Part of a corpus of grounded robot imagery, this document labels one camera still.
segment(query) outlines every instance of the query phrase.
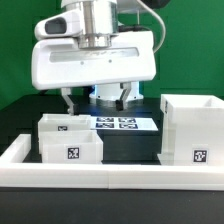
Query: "black panel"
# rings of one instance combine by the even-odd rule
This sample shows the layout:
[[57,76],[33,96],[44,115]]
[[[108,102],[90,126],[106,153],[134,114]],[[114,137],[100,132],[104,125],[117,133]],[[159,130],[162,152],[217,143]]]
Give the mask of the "black panel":
[[224,193],[0,188],[1,224],[223,224]]
[[52,19],[45,24],[47,34],[64,34],[66,30],[67,24],[63,18]]
[[143,0],[143,2],[152,9],[159,9],[165,7],[170,0]]
[[[160,128],[159,99],[145,98],[145,104],[117,111],[115,108],[98,107],[88,104],[88,98],[71,96],[79,104],[81,114],[106,117],[147,117],[153,118]],[[32,134],[32,149],[26,162],[40,162],[37,123],[43,113],[67,113],[67,105],[61,96],[24,96],[0,111],[0,154],[19,134]],[[98,130],[104,142],[105,164],[158,164],[156,157],[161,151],[161,128],[157,132]]]

